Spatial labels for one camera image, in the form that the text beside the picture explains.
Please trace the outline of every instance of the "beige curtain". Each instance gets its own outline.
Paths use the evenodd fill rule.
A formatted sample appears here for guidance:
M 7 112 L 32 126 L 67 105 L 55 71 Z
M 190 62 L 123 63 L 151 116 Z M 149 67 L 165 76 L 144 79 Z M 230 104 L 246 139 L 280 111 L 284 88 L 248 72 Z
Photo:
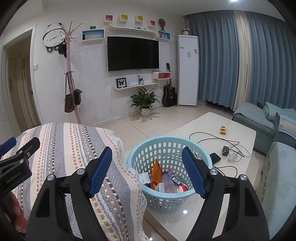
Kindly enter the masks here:
M 249 95 L 252 68 L 252 47 L 246 13 L 242 11 L 234 11 L 234 15 L 237 20 L 239 36 L 239 78 L 233 107 L 233 110 L 236 111 L 237 108 L 247 100 Z

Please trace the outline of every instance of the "human hand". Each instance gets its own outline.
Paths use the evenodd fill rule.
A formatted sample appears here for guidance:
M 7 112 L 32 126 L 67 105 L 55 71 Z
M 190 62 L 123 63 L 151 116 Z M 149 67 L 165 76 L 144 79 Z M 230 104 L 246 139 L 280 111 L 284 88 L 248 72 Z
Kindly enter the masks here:
M 26 233 L 28 221 L 24 217 L 24 211 L 21 209 L 20 204 L 16 198 L 16 196 L 13 194 L 13 192 L 10 192 L 11 201 L 13 205 L 13 210 L 16 214 L 15 216 L 15 230 L 19 233 Z M 5 214 L 8 221 L 11 222 L 10 218 Z

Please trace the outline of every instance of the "black guitar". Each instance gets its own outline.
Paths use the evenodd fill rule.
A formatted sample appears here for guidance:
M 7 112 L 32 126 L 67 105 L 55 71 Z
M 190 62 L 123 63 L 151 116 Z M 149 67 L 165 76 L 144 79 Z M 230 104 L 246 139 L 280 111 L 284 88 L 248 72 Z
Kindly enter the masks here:
M 166 66 L 170 72 L 170 64 L 166 63 Z M 163 105 L 171 107 L 177 104 L 177 94 L 175 87 L 172 87 L 172 79 L 170 83 L 163 87 Z

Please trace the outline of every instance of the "blue gripper pad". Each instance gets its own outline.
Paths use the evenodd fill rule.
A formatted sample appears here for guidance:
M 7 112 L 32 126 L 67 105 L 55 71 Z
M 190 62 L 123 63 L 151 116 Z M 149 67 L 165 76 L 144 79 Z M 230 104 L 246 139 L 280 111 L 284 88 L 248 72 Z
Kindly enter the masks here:
M 205 181 L 204 178 L 197 168 L 195 161 L 195 157 L 189 148 L 183 148 L 182 150 L 182 161 L 185 166 L 185 169 L 189 175 L 190 181 L 193 185 L 193 188 L 197 194 L 199 194 L 202 198 L 205 196 Z
M 12 137 L 2 145 L 0 145 L 0 157 L 4 156 L 7 152 L 9 152 L 15 145 L 17 144 L 17 140 Z
M 90 180 L 89 195 L 94 197 L 101 189 L 104 178 L 112 161 L 112 150 L 107 147 L 99 157 L 100 162 Z

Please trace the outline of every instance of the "white coffee table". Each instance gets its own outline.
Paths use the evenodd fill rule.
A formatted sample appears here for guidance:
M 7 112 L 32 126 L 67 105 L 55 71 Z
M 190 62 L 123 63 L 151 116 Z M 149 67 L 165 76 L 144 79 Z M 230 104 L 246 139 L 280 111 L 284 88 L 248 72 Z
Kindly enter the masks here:
M 227 128 L 226 135 L 220 134 L 221 126 L 225 126 Z M 252 154 L 256 131 L 211 112 L 187 123 L 184 126 L 181 126 L 180 128 L 168 133 L 168 135 L 189 138 L 191 133 L 197 131 L 207 132 L 226 140 L 239 141 L 240 145 L 245 147 L 248 152 Z M 194 142 L 198 142 L 206 138 L 211 138 L 211 136 L 201 133 L 191 136 L 191 140 Z M 209 154 L 215 152 L 218 155 L 222 153 L 223 146 L 230 145 L 228 142 L 219 139 L 205 140 L 199 144 Z M 248 152 L 243 147 L 238 146 L 245 156 L 249 156 Z M 242 157 L 239 162 L 229 162 L 225 156 L 221 155 L 221 161 L 216 163 L 215 166 L 235 166 L 238 169 L 238 175 L 240 175 L 245 174 L 249 161 L 249 157 Z M 234 168 L 223 168 L 222 171 L 226 174 L 226 176 L 230 177 L 234 177 L 236 174 L 236 170 Z M 226 217 L 228 201 L 229 195 L 224 195 L 219 221 L 213 237 L 221 234 Z M 174 213 L 160 213 L 147 207 L 145 218 L 148 219 L 152 226 L 167 240 L 184 241 L 196 222 L 203 202 L 204 200 L 198 194 L 194 194 L 183 203 L 177 212 Z

